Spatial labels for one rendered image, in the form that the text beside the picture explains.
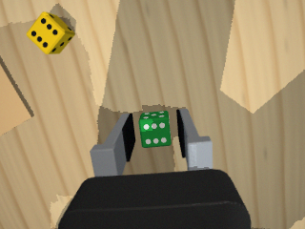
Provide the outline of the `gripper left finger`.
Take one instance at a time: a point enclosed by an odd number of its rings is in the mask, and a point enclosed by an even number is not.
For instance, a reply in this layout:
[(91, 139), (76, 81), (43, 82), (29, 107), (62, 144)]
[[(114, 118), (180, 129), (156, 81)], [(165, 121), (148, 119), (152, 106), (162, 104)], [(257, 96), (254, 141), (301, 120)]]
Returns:
[(132, 114), (122, 114), (104, 144), (94, 144), (90, 150), (94, 176), (122, 176), (134, 143)]

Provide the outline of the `green die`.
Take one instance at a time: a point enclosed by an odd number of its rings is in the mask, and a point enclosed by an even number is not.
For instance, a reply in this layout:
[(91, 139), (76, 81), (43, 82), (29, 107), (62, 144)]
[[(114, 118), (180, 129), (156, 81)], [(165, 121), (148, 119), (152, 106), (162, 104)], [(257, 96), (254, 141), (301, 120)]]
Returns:
[(170, 146), (172, 144), (169, 112), (142, 113), (138, 122), (143, 148)]

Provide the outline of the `tan square mat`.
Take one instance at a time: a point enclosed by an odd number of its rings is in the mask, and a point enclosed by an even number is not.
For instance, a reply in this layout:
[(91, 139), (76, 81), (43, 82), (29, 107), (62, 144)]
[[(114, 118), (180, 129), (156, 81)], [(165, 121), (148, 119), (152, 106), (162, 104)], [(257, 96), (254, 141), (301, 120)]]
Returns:
[(33, 116), (0, 58), (0, 135)]

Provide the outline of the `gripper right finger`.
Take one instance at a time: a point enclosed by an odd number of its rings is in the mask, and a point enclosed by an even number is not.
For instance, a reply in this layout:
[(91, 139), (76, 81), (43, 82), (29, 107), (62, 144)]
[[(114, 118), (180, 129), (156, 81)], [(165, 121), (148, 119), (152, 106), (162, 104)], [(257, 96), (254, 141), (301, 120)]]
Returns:
[(178, 139), (188, 171), (213, 168), (213, 143), (210, 137), (199, 136), (188, 109), (176, 110)]

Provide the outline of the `yellow die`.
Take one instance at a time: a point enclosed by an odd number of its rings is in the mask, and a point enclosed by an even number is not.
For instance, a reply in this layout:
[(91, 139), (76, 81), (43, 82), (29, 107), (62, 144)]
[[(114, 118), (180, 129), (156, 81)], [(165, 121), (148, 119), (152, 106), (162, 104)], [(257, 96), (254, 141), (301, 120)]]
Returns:
[(45, 54), (61, 53), (75, 36), (57, 15), (43, 11), (27, 32), (27, 37)]

